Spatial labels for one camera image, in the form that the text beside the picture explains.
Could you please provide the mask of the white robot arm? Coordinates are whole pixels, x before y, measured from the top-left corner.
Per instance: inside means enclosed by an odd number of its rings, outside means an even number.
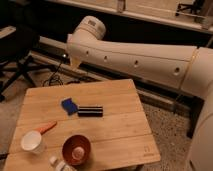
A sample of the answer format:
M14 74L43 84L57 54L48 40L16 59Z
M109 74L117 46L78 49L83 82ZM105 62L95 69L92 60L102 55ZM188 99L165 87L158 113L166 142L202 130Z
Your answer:
M204 101L184 171L213 171L213 49L191 45L110 42L104 23L84 17L67 36L71 66L82 62L166 85Z

